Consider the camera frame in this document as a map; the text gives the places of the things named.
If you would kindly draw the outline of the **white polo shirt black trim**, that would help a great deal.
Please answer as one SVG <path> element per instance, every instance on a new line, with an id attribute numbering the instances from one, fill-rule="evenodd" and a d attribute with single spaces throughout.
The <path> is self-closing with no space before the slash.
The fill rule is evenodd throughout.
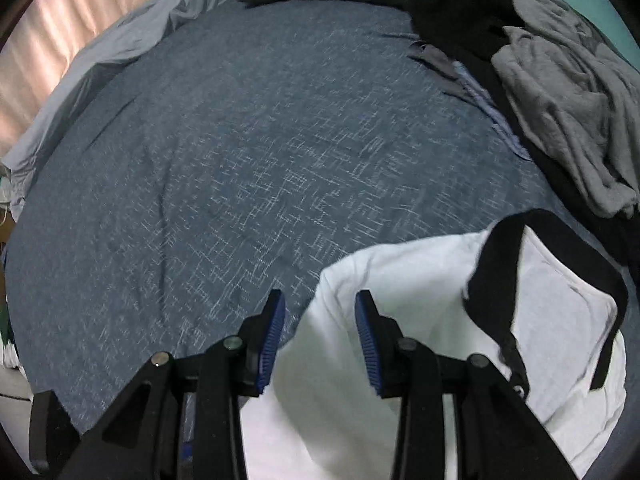
<path id="1" fill-rule="evenodd" d="M 360 290 L 434 352 L 487 356 L 574 473 L 587 473 L 625 406 L 628 290 L 567 224 L 532 209 L 482 232 L 373 246 L 325 268 L 266 392 L 242 408 L 250 478 L 390 476 L 399 405 L 367 378 Z"/>

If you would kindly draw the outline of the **light grey pillow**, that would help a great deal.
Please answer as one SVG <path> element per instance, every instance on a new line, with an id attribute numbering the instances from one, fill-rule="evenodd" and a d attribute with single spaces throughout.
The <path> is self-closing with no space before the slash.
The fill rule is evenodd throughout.
<path id="1" fill-rule="evenodd" d="M 148 0 L 83 47 L 20 140 L 1 159 L 1 207 L 20 218 L 44 164 L 79 115 L 125 67 L 181 26 L 229 0 Z"/>

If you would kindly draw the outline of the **floor clutter pile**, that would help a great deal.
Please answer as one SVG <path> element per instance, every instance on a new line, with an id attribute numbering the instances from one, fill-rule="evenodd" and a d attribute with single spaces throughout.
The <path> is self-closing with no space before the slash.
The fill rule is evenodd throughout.
<path id="1" fill-rule="evenodd" d="M 6 299 L 6 277 L 1 271 L 1 455 L 16 469 L 10 474 L 2 472 L 2 478 L 29 478 L 37 473 L 29 460 L 33 396 L 18 357 Z"/>

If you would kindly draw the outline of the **blue striped garment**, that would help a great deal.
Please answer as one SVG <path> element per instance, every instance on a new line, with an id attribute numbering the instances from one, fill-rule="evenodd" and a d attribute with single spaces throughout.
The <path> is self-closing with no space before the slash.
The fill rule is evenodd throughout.
<path id="1" fill-rule="evenodd" d="M 518 136 L 513 132 L 506 118 L 498 110 L 497 105 L 489 92 L 472 76 L 469 70 L 459 61 L 452 62 L 452 67 L 458 76 L 462 88 L 469 93 L 477 107 L 491 120 L 492 128 L 498 134 L 511 152 L 518 158 L 531 162 L 532 156 L 526 147 L 521 144 Z"/>

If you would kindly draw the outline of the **grey crumpled garment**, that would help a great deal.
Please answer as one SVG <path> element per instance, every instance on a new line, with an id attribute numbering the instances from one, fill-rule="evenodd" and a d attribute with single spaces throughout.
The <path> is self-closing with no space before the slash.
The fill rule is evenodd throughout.
<path id="1" fill-rule="evenodd" d="M 601 218 L 639 210 L 639 74 L 563 0 L 512 0 L 491 58 L 526 138 Z"/>

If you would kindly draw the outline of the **black garment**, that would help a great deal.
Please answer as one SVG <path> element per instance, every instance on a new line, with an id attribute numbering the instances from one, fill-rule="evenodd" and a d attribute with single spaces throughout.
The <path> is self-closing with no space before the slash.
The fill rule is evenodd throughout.
<path id="1" fill-rule="evenodd" d="M 485 88 L 512 132 L 532 156 L 568 211 L 597 237 L 608 253 L 639 278 L 639 220 L 623 214 L 612 219 L 594 214 L 568 172 L 525 139 L 490 58 L 506 45 L 506 25 L 520 24 L 508 0 L 408 0 L 414 30 L 446 55 L 461 62 Z"/>

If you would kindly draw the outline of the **pink curtain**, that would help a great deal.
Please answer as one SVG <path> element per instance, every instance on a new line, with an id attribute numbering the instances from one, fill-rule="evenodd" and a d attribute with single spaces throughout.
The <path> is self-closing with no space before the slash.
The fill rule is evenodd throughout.
<path id="1" fill-rule="evenodd" d="M 76 54 L 146 0 L 34 0 L 1 49 L 1 153 L 35 119 Z"/>

